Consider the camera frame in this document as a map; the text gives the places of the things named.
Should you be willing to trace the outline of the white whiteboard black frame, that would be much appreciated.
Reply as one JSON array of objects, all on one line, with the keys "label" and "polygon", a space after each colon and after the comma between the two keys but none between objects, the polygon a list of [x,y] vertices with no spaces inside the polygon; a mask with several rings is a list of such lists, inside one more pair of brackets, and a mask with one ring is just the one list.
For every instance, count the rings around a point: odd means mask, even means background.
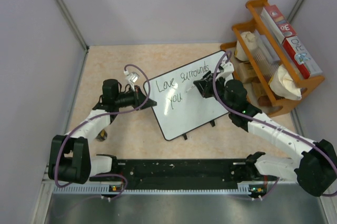
[{"label": "white whiteboard black frame", "polygon": [[215,98],[203,98],[196,87],[186,93],[195,80],[209,70],[214,72],[224,53],[220,50],[143,84],[145,93],[157,102],[152,110],[165,140],[171,141],[228,113]]}]

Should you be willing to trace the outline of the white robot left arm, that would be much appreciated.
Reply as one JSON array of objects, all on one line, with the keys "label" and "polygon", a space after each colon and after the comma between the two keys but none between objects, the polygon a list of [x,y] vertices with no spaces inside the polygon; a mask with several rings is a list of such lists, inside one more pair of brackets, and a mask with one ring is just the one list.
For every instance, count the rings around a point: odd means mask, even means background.
[{"label": "white robot left arm", "polygon": [[119,167],[113,164],[115,157],[106,154],[90,156],[89,144],[109,126],[120,108],[146,109],[157,102],[145,96],[140,86],[121,91],[116,79],[103,81],[102,95],[88,117],[66,135],[52,139],[49,156],[48,177],[70,183],[84,184],[89,178],[102,174],[108,180],[119,175]]}]

